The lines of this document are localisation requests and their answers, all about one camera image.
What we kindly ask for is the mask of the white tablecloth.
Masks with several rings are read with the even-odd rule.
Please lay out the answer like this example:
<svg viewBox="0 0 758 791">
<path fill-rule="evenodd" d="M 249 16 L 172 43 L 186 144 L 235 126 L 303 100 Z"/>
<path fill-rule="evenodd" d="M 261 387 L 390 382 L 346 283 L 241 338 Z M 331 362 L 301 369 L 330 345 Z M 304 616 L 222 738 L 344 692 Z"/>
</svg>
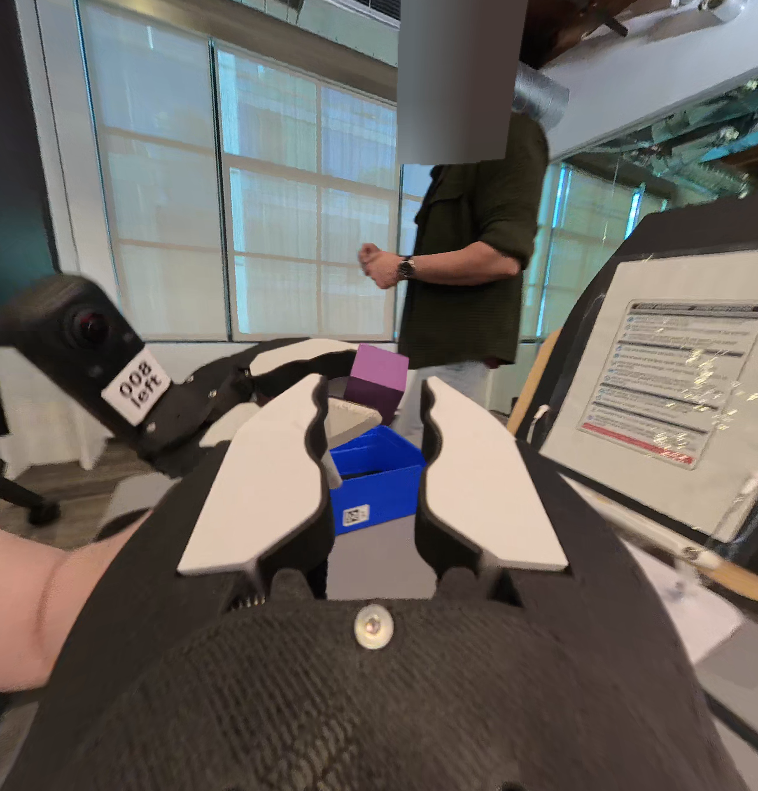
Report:
<svg viewBox="0 0 758 791">
<path fill-rule="evenodd" d="M 0 396 L 9 427 L 0 457 L 9 478 L 39 465 L 97 465 L 110 433 L 10 348 L 0 348 Z"/>
</svg>

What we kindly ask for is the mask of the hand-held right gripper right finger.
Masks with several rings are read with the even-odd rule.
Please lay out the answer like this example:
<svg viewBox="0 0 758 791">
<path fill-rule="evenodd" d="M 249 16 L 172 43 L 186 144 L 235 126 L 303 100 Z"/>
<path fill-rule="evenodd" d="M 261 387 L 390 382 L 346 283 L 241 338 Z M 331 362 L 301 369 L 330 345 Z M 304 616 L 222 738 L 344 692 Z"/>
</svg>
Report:
<svg viewBox="0 0 758 791">
<path fill-rule="evenodd" d="M 424 470 L 414 544 L 438 590 L 569 580 L 569 560 L 516 440 L 438 377 L 421 390 Z"/>
</svg>

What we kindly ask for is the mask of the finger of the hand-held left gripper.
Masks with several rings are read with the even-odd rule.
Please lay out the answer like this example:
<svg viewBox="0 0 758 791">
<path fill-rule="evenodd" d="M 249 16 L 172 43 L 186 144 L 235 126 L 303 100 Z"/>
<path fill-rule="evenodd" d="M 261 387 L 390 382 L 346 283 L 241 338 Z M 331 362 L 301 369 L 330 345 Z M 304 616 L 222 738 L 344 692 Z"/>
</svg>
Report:
<svg viewBox="0 0 758 791">
<path fill-rule="evenodd" d="M 360 437 L 380 425 L 380 413 L 365 405 L 339 398 L 328 398 L 328 414 L 324 422 L 330 449 Z M 247 421 L 262 408 L 257 403 L 240 403 L 214 422 L 199 441 L 199 447 L 212 448 L 230 441 Z"/>
<path fill-rule="evenodd" d="M 355 353 L 356 351 L 358 351 L 358 345 L 351 342 L 333 339 L 293 339 L 287 345 L 257 354 L 249 364 L 249 371 L 254 377 L 260 377 L 297 361 L 307 362 L 329 353 Z"/>
</svg>

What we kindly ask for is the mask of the black display board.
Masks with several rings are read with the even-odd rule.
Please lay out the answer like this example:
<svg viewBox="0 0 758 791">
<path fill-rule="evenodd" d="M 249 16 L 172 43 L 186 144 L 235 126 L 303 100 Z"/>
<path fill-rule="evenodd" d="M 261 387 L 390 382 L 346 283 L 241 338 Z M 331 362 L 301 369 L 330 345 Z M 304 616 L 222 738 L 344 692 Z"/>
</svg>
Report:
<svg viewBox="0 0 758 791">
<path fill-rule="evenodd" d="M 649 214 L 579 297 L 535 393 L 525 439 L 580 491 L 621 509 L 640 531 L 714 570 L 758 577 L 758 344 L 694 470 L 654 460 L 578 429 L 611 342 L 633 300 L 758 301 L 758 193 Z"/>
</svg>

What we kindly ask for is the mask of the laminated instruction sheet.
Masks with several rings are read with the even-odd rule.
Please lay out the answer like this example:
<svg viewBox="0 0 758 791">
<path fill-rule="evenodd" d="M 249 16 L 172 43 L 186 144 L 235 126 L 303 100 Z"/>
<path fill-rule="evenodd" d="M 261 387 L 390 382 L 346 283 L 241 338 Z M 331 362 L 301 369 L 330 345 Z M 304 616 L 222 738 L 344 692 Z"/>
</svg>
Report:
<svg viewBox="0 0 758 791">
<path fill-rule="evenodd" d="M 758 301 L 633 300 L 578 429 L 694 470 L 757 344 Z"/>
</svg>

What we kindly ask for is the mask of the silver ventilation duct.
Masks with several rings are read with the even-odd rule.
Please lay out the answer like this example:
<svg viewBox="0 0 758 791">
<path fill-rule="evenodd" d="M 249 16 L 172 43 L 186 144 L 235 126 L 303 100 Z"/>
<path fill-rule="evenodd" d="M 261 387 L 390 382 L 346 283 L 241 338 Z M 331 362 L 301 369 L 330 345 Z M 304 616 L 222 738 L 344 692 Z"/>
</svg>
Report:
<svg viewBox="0 0 758 791">
<path fill-rule="evenodd" d="M 519 62 L 515 75 L 513 113 L 527 115 L 550 130 L 562 120 L 569 98 L 567 87 Z"/>
</svg>

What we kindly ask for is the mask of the purple cube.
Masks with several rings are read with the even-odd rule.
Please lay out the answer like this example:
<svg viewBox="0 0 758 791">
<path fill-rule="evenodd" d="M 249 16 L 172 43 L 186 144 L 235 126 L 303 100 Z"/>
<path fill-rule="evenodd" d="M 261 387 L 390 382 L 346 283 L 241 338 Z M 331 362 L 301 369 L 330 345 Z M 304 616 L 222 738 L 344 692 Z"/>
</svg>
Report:
<svg viewBox="0 0 758 791">
<path fill-rule="evenodd" d="M 390 426 L 406 390 L 407 356 L 367 343 L 357 347 L 343 398 L 376 410 Z"/>
</svg>

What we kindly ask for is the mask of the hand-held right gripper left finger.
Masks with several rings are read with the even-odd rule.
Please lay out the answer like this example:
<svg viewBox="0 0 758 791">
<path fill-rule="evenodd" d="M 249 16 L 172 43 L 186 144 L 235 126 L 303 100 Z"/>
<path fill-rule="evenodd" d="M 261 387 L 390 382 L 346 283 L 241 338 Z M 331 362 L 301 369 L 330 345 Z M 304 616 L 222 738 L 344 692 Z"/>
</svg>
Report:
<svg viewBox="0 0 758 791">
<path fill-rule="evenodd" d="M 327 563 L 334 517 L 324 463 L 327 380 L 309 374 L 236 431 L 176 571 L 238 573 L 266 593 L 277 571 Z"/>
</svg>

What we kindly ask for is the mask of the blue plastic bin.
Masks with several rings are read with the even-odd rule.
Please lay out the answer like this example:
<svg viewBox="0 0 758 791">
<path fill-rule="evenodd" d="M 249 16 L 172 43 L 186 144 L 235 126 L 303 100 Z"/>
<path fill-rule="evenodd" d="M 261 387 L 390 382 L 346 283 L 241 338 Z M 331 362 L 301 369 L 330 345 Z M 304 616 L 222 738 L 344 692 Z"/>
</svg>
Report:
<svg viewBox="0 0 758 791">
<path fill-rule="evenodd" d="M 415 513 L 423 454 L 392 428 L 377 426 L 331 457 L 343 481 L 331 491 L 336 536 Z"/>
</svg>

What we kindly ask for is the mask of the person's left forearm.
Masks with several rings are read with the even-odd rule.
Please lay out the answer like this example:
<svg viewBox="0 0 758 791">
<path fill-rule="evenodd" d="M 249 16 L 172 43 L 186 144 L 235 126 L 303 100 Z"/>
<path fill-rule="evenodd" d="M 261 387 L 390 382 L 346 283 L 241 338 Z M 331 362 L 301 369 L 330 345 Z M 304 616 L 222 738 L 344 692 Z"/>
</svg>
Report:
<svg viewBox="0 0 758 791">
<path fill-rule="evenodd" d="M 46 685 L 88 598 L 151 513 L 132 513 L 116 535 L 75 550 L 0 529 L 0 693 Z"/>
</svg>

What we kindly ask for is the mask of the white paper sheet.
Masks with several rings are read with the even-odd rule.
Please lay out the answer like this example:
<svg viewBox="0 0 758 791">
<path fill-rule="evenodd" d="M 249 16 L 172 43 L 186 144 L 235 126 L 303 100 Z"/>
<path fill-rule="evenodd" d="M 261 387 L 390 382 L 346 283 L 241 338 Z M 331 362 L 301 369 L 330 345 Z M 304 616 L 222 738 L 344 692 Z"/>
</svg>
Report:
<svg viewBox="0 0 758 791">
<path fill-rule="evenodd" d="M 676 569 L 623 541 L 666 609 L 693 665 L 727 642 L 741 627 L 741 612 L 705 588 L 697 573 Z"/>
</svg>

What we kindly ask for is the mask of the glass partition window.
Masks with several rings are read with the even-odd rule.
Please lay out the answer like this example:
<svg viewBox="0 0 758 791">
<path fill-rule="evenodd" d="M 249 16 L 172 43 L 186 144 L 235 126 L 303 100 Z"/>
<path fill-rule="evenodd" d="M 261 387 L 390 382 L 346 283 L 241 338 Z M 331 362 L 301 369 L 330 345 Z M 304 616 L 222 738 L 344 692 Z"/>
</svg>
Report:
<svg viewBox="0 0 758 791">
<path fill-rule="evenodd" d="M 670 206 L 648 185 L 629 187 L 571 164 L 546 171 L 534 253 L 524 274 L 520 341 L 560 328 L 614 252 L 643 218 Z"/>
</svg>

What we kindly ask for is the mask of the grey desk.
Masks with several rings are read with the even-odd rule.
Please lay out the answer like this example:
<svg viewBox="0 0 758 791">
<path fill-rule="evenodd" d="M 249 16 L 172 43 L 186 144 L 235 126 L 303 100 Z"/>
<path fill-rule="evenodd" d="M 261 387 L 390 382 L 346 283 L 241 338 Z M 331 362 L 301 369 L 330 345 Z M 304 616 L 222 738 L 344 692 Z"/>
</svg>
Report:
<svg viewBox="0 0 758 791">
<path fill-rule="evenodd" d="M 332 599 L 421 599 L 434 585 L 435 574 L 414 546 L 412 517 L 335 540 L 327 582 Z M 714 717 L 758 753 L 758 623 L 736 608 L 741 627 L 694 668 Z"/>
</svg>

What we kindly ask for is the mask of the large paned window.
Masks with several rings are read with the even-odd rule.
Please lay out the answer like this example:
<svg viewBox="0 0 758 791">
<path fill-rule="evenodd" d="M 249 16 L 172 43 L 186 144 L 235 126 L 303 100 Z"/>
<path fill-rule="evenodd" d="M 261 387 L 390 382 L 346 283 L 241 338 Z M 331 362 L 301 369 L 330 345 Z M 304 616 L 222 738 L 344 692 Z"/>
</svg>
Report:
<svg viewBox="0 0 758 791">
<path fill-rule="evenodd" d="M 393 290 L 357 262 L 398 241 L 387 102 L 78 2 L 121 309 L 152 342 L 394 338 Z"/>
</svg>

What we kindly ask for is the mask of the black office chair base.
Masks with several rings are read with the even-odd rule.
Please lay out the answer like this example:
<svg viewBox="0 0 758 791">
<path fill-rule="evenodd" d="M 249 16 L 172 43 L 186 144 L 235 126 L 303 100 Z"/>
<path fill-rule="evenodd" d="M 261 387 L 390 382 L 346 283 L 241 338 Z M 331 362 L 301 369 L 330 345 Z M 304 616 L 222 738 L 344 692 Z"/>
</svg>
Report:
<svg viewBox="0 0 758 791">
<path fill-rule="evenodd" d="M 59 504 L 26 489 L 5 476 L 5 463 L 0 458 L 0 500 L 27 511 L 28 522 L 37 527 L 53 523 L 61 516 Z"/>
</svg>

